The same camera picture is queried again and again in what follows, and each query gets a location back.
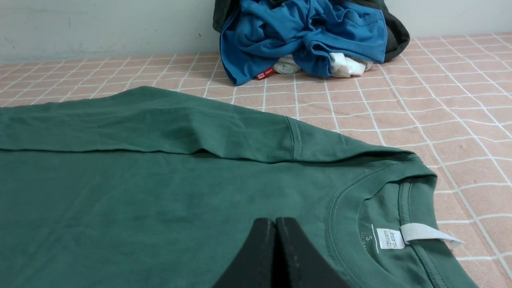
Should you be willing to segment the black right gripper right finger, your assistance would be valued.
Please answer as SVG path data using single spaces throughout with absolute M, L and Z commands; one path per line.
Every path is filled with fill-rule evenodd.
M 314 247 L 298 221 L 276 219 L 277 288 L 348 288 Z

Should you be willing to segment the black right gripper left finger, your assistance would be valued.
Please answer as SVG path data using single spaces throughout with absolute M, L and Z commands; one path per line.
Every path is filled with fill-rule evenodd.
M 274 270 L 276 225 L 257 218 L 236 257 L 214 288 L 270 288 Z

